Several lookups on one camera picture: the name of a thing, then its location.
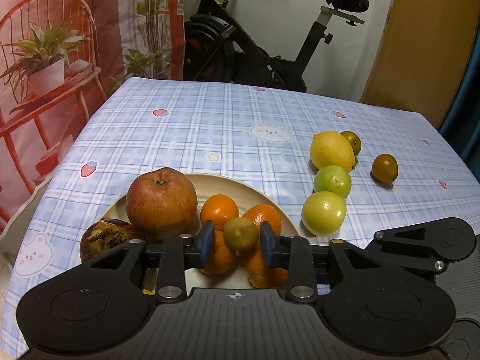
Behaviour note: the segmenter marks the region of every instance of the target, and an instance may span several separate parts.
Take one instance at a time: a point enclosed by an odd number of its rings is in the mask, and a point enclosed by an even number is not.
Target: blue plaid tablecloth
[[[236,84],[129,79],[82,131],[34,214],[7,291],[1,348],[13,358],[26,350],[15,321],[22,295],[78,265],[84,230],[136,176],[156,168],[250,184],[310,242],[327,242],[307,234],[300,220],[313,188],[311,138],[327,130],[354,131],[362,141],[347,216],[335,237],[364,247],[377,230],[448,216],[480,233],[480,185],[420,114]],[[398,160],[393,188],[370,177],[384,152]]]

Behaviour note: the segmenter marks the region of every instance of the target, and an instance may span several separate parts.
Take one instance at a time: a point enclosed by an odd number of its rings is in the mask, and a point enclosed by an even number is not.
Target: plate
[[[291,219],[285,212],[271,200],[267,195],[252,188],[242,182],[231,178],[210,175],[204,173],[186,173],[185,176],[191,181],[195,187],[198,198],[197,214],[190,224],[187,232],[196,234],[201,227],[200,210],[203,203],[212,195],[224,194],[231,197],[238,205],[240,215],[246,210],[257,204],[269,204],[278,211],[282,220],[281,234],[284,236],[297,236],[298,232]],[[112,204],[108,210],[102,215],[102,219],[121,219],[128,222],[127,213],[125,211],[126,196],[119,198]],[[157,268],[150,269],[145,276],[143,288],[149,291],[155,290],[155,280],[157,277]],[[237,258],[234,266],[228,272],[218,275],[204,274],[198,269],[189,269],[185,271],[185,281],[187,284],[187,294],[194,287],[202,288],[253,288],[248,281],[247,273],[243,267],[242,258]]]

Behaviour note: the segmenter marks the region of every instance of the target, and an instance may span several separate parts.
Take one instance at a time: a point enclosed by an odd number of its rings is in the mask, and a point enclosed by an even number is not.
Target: mandarin orange
[[[248,279],[255,288],[282,288],[289,278],[289,272],[283,268],[269,269],[263,263],[262,251],[257,246],[245,263]]]
[[[278,211],[272,206],[268,204],[257,204],[250,208],[243,216],[253,221],[258,228],[260,228],[260,223],[267,221],[270,223],[275,234],[280,235],[282,220]]]
[[[209,275],[222,274],[228,271],[237,257],[237,253],[225,244],[222,231],[216,231],[214,237],[212,255],[207,266],[201,269],[203,273]]]
[[[215,230],[223,231],[225,223],[239,215],[239,208],[232,198],[227,195],[213,195],[203,203],[200,222],[203,225],[210,220],[214,223]]]

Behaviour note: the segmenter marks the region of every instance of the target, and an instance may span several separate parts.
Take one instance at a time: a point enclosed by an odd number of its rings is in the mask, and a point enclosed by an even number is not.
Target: white flower pot
[[[61,59],[44,69],[28,76],[28,88],[37,97],[50,92],[63,84],[65,74],[65,61]]]

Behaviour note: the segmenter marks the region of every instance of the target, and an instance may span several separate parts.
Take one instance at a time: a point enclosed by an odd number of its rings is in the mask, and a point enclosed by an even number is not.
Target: gray ribbed surface
[[[472,254],[450,264],[444,274],[436,276],[435,282],[452,298],[457,319],[471,318],[480,323],[480,235]]]
[[[158,307],[141,333],[102,354],[78,360],[394,360],[353,349],[310,306],[288,303],[274,289],[196,289],[188,300]],[[61,359],[33,350],[24,360]],[[401,357],[445,360],[440,351]]]

